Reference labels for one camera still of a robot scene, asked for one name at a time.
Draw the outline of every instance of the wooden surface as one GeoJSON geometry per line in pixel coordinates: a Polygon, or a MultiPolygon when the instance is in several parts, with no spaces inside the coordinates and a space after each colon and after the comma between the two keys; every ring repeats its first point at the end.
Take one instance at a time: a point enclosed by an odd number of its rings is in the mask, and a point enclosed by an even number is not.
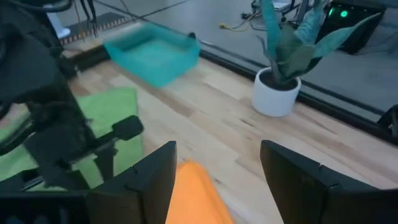
{"type": "Polygon", "coordinates": [[[398,186],[397,148],[300,103],[290,116],[263,116],[250,103],[252,82],[206,60],[163,89],[113,62],[71,82],[77,95],[120,86],[137,90],[146,154],[177,141],[178,158],[206,167],[236,223],[282,223],[259,160],[263,139],[381,189],[398,186]]]}

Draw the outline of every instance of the blue plastic bin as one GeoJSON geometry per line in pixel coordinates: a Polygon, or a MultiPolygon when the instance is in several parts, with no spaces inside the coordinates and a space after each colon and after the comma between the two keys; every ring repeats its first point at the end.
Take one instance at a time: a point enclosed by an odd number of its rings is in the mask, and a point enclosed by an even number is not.
{"type": "Polygon", "coordinates": [[[115,63],[155,87],[196,66],[200,51],[197,40],[153,24],[140,24],[104,46],[115,63]]]}

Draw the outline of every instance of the orange object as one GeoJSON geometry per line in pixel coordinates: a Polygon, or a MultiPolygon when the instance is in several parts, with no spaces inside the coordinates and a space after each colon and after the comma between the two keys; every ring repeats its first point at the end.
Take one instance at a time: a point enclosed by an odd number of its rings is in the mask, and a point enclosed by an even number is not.
{"type": "Polygon", "coordinates": [[[228,209],[205,168],[188,161],[177,166],[166,224],[230,224],[228,209]]]}

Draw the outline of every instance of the green leaf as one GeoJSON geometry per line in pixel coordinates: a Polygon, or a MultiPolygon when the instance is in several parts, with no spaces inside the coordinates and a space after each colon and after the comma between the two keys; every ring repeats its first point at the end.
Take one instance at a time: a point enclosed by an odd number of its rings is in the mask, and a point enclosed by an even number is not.
{"type": "Polygon", "coordinates": [[[305,44],[314,44],[322,26],[322,16],[323,4],[318,2],[317,6],[305,16],[304,21],[299,25],[294,34],[305,44]]]}
{"type": "Polygon", "coordinates": [[[269,55],[271,58],[276,58],[276,45],[278,43],[280,29],[272,0],[262,0],[261,14],[267,28],[267,49],[269,55]]]}
{"type": "Polygon", "coordinates": [[[315,47],[312,45],[303,45],[299,47],[284,62],[278,63],[279,72],[288,79],[296,72],[304,72],[313,58],[315,47]]]}
{"type": "Polygon", "coordinates": [[[266,56],[266,58],[268,58],[268,60],[271,60],[272,58],[269,55],[264,38],[260,37],[259,35],[256,35],[256,37],[260,40],[261,47],[262,47],[262,54],[264,54],[264,56],[266,56]]]}
{"type": "Polygon", "coordinates": [[[308,72],[310,72],[313,68],[315,68],[315,66],[318,65],[318,63],[320,62],[322,58],[313,58],[310,62],[310,64],[308,65],[307,69],[305,69],[304,71],[299,71],[299,72],[294,72],[293,75],[285,78],[285,82],[288,82],[289,80],[292,80],[293,78],[302,76],[307,74],[308,72]]]}
{"type": "Polygon", "coordinates": [[[273,74],[273,76],[275,78],[275,81],[278,82],[278,83],[283,83],[285,81],[285,78],[280,73],[279,68],[278,68],[278,64],[276,63],[276,61],[275,60],[269,60],[269,63],[271,65],[272,74],[273,74]]]}
{"type": "Polygon", "coordinates": [[[380,15],[380,13],[377,13],[373,16],[369,16],[366,19],[363,19],[361,22],[357,23],[353,27],[342,28],[328,34],[326,37],[324,37],[316,44],[314,58],[323,57],[329,53],[332,53],[341,44],[343,44],[344,41],[346,41],[346,39],[354,32],[355,29],[357,29],[360,25],[375,18],[378,15],[380,15]]]}
{"type": "Polygon", "coordinates": [[[282,32],[276,46],[277,61],[286,61],[302,45],[303,42],[296,37],[293,27],[289,25],[282,26],[282,32]]]}

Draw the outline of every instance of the green towel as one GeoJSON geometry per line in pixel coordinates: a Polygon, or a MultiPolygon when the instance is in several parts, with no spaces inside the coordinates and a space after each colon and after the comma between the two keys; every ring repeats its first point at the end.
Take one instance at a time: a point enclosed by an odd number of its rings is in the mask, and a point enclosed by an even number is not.
{"type": "MultiPolygon", "coordinates": [[[[80,108],[85,116],[91,120],[91,128],[95,135],[102,136],[112,130],[112,124],[131,115],[137,115],[137,93],[133,88],[118,88],[96,95],[78,98],[80,108]]],[[[20,122],[14,122],[7,129],[0,129],[0,139],[20,122]]],[[[143,157],[142,138],[136,136],[129,141],[118,141],[115,145],[118,153],[114,157],[114,175],[118,175],[143,157]]],[[[102,176],[90,155],[73,165],[73,169],[80,170],[91,188],[102,184],[102,176]]],[[[0,180],[4,180],[22,170],[37,167],[27,153],[24,146],[19,146],[12,152],[0,157],[0,180]]],[[[32,190],[59,190],[59,188],[45,189],[43,184],[32,190]]]]}

